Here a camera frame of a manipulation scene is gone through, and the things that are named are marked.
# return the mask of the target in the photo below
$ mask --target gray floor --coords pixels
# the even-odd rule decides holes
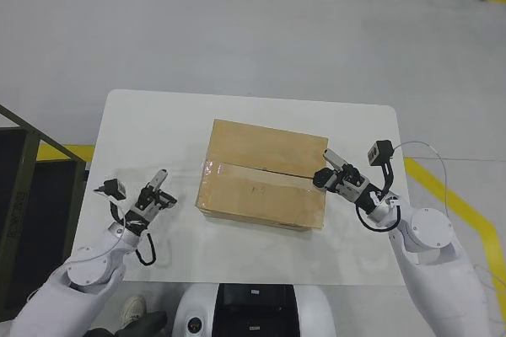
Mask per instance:
[[[114,88],[391,105],[402,141],[429,142],[453,159],[449,187],[496,225],[506,259],[506,5],[0,1],[0,102],[59,142],[94,144]],[[162,113],[172,122],[172,111]],[[404,154],[433,156],[422,147]],[[420,163],[442,176],[438,161]],[[408,180],[414,206],[441,207]],[[485,266],[476,232],[452,217]],[[184,286],[124,284],[95,324],[115,329],[135,292],[171,313]],[[340,336],[431,335],[404,288],[325,291]],[[499,319],[495,294],[487,297]]]

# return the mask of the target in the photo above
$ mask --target black metal frame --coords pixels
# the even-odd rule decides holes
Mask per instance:
[[[23,226],[22,220],[26,209],[26,201],[29,197],[30,184],[34,173],[40,141],[46,142],[56,150],[65,154],[70,158],[67,160],[76,162],[72,201],[69,209],[66,241],[62,256],[64,260],[70,255],[73,247],[73,240],[83,200],[83,177],[86,162],[2,105],[0,105],[0,115],[8,118],[27,132],[24,141],[22,160],[19,161],[13,193],[9,202],[8,214],[6,216],[0,242],[0,321],[3,321],[13,318],[19,311],[17,309],[4,310],[4,303],[8,295],[8,286],[13,273],[19,237]]]

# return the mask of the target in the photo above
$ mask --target white shoe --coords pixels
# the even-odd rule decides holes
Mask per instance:
[[[121,310],[121,328],[124,329],[129,323],[139,320],[146,314],[146,300],[137,295],[129,297]]]

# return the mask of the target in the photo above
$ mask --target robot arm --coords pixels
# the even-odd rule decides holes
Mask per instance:
[[[125,219],[118,217],[116,206],[111,204],[116,221],[95,245],[82,247],[51,274],[13,321],[10,336],[80,337],[89,329],[124,278],[124,255],[137,252],[141,232],[161,210],[176,203],[175,198],[159,189],[166,177],[165,170],[158,171]],[[115,194],[111,195],[125,199],[123,186],[117,180],[114,185]],[[153,261],[143,264],[150,265],[154,260],[153,251]]]
[[[389,192],[392,154],[389,141],[376,142],[369,151],[369,163],[383,167],[382,190],[330,149],[324,156],[334,169],[317,172],[314,184],[354,203],[365,227],[388,233],[411,299],[435,335],[491,337],[485,294],[448,217],[431,208],[413,208]],[[363,221],[360,210],[376,228]],[[435,261],[415,262],[414,253],[434,249],[439,250]]]

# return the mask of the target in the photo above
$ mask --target cardboard box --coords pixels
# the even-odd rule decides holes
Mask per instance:
[[[312,178],[327,147],[320,136],[215,120],[196,206],[207,217],[321,229],[326,193]]]

